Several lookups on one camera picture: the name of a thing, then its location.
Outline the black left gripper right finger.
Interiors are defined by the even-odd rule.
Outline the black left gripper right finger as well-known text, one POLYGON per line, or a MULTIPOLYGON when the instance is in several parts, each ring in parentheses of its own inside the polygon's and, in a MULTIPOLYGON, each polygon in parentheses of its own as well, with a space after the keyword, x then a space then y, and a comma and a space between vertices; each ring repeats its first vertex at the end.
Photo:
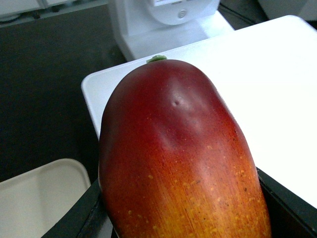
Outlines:
POLYGON ((274 238, 315 238, 317 209, 260 169, 260 184, 267 203, 274 238))

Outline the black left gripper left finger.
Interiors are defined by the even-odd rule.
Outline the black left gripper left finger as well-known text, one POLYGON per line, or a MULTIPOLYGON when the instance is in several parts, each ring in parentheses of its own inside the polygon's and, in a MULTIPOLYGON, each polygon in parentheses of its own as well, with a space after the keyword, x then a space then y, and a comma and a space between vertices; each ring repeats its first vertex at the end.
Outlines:
POLYGON ((106 238, 108 220, 96 180, 44 238, 106 238))

